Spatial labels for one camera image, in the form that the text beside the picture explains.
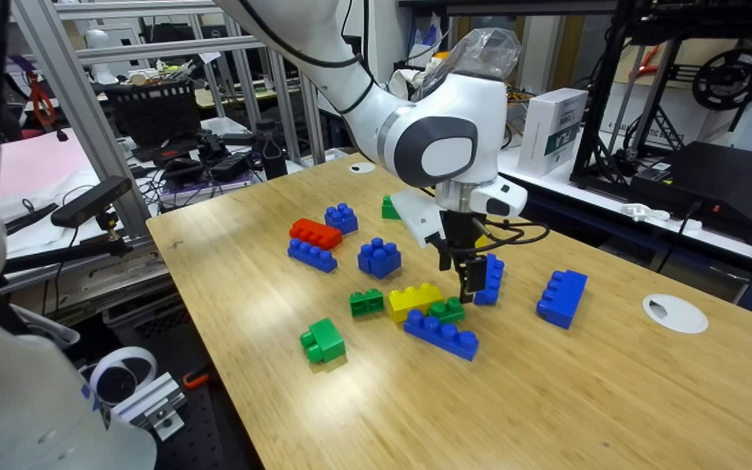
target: white box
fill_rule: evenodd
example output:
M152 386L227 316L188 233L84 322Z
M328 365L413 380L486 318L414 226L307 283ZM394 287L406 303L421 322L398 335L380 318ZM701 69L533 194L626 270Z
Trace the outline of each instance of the white box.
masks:
M576 160L585 100L581 90L555 90L530 100L516 171L547 175Z

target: blue lego brick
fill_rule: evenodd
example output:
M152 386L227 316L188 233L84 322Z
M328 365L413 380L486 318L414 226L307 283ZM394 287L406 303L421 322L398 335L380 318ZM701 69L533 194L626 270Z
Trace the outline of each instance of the blue lego brick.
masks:
M385 244L380 237L372 237L357 252L357 270L371 278L389 278L402 266L402 253L394 244Z
M357 218L346 205L328 207L324 222L345 235L357 229Z
M588 278L581 271L552 271L537 297L537 316L547 323L569 330L585 295Z
M498 256L486 256L486 286L474 292L474 306L496 306L503 283L503 261Z
M481 348L471 331L460 331L454 323L422 316L421 312L406 313L405 331L465 361L471 361Z
M303 244L303 240L290 240L290 259L297 259L317 271L330 271L336 261L330 259L328 252L320 252L317 246Z

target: electronic equipment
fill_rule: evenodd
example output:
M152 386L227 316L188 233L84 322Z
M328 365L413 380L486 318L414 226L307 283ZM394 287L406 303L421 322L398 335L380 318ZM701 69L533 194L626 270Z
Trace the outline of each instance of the electronic equipment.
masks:
M667 184L671 181L671 162L665 158L645 158L636 162L635 181Z
M152 87L102 87L111 105L114 128L137 150L165 150L195 142L199 115L191 81Z
M671 160L671 188L701 205L704 228L752 244L752 152L688 143Z
M51 226L56 228L80 228L92 218L102 218L106 207L129 190L132 184L128 179L110 175L106 181L95 184L92 190L80 194L77 199L62 205L51 215Z
M752 102L752 51L727 51L697 69L691 96L706 111L739 111Z
M38 219L43 219L47 215L56 211L56 205L47 205L47 207L34 209L34 205L24 201L24 207L28 209L28 215L21 215L21 218L4 222L4 235L13 235L13 233L17 233L24 228L30 228Z
M247 154L229 154L212 168L212 184L233 184L253 168Z

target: red lego brick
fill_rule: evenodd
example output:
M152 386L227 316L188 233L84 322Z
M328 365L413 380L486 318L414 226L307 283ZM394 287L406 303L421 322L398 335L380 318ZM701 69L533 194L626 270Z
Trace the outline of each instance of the red lego brick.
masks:
M342 233L336 228L317 226L313 219L297 219L290 229L290 237L304 240L324 252L330 252L342 244Z

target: shelf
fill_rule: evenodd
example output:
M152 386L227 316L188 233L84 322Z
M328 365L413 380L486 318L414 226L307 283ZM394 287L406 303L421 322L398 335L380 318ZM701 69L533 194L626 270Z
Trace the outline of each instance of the shelf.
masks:
M609 17L616 0L398 0L405 8L443 8L449 17Z

